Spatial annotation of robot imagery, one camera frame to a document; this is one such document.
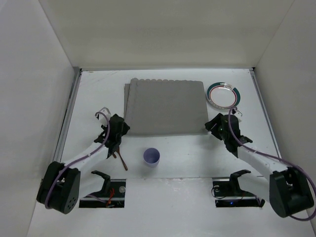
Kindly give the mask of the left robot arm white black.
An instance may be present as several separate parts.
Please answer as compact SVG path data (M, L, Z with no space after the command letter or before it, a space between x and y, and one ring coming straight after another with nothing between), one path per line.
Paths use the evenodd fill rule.
M81 198L94 198L109 205L114 197L110 175L98 171L96 166L119 151L122 137L130 127L117 114L97 112L95 116L103 116L103 131L92 144L69 161L53 161L48 166L36 197L46 209L68 214Z

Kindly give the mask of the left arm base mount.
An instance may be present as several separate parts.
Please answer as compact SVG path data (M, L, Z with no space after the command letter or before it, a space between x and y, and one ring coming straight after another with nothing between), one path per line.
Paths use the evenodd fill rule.
M100 171L92 171L87 183L84 183L85 197L79 200L79 208L124 208L125 179L111 179Z

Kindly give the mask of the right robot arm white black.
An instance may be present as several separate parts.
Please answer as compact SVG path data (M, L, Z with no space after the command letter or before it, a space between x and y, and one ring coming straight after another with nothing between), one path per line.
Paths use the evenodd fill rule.
M205 129L223 141L228 152L260 173L257 177L244 169L232 173L228 181L215 181L215 198L252 195L260 205L268 202L282 218L314 206L312 192L316 187L307 174L300 167L252 148L253 141L241 134L236 116L219 113Z

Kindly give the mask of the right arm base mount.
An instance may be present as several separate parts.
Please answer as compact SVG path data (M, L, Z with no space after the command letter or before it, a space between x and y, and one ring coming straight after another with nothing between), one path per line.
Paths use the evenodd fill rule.
M258 207L262 208L265 200L240 188L241 178L251 174L249 170L240 170L229 177L213 178L211 194L215 198L217 208Z

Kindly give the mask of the grey cloth placemat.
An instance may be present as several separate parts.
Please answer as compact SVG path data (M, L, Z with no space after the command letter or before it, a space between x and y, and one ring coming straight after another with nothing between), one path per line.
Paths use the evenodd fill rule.
M133 78L124 87L124 119L129 136L205 134L203 82Z

